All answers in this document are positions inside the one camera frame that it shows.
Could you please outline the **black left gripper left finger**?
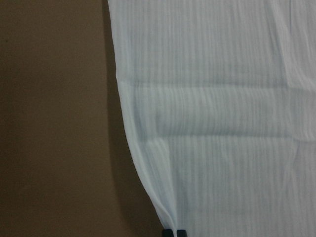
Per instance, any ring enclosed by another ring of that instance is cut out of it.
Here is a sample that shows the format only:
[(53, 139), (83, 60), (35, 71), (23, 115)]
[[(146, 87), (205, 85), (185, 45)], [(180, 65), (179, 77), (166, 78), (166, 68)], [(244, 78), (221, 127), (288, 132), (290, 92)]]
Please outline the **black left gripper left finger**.
[(162, 234), (162, 237), (172, 237), (172, 230), (171, 229), (163, 229), (161, 234)]

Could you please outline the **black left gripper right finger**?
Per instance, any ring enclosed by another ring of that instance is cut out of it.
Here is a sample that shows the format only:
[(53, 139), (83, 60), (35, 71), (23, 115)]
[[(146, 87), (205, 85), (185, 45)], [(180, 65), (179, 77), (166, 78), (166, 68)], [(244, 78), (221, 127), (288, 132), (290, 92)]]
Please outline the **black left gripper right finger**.
[(187, 237), (186, 230), (177, 230), (177, 237)]

